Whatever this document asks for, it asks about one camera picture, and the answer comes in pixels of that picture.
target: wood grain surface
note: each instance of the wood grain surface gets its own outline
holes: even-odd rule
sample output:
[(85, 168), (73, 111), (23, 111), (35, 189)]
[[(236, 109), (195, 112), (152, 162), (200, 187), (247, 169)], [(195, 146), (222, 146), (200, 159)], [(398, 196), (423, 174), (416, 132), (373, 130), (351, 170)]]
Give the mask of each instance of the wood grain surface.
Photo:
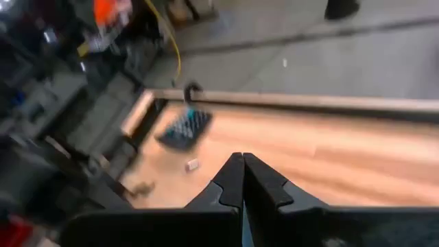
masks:
[[(148, 90), (155, 98), (183, 100), (182, 90)], [(235, 104), (304, 106), (350, 110), (391, 110), (394, 112), (439, 113), (436, 99), (392, 99), (382, 97), (340, 97), (327, 95), (292, 95), (286, 93), (193, 92), (192, 99), (203, 102)]]
[[(181, 153), (154, 138), (183, 110), (166, 107), (122, 183), (154, 183), (136, 208), (184, 207), (233, 152), (252, 152), (294, 184), (334, 205), (439, 205), (439, 126), (240, 106), (214, 114), (197, 146)], [(200, 168), (186, 173), (197, 158)]]

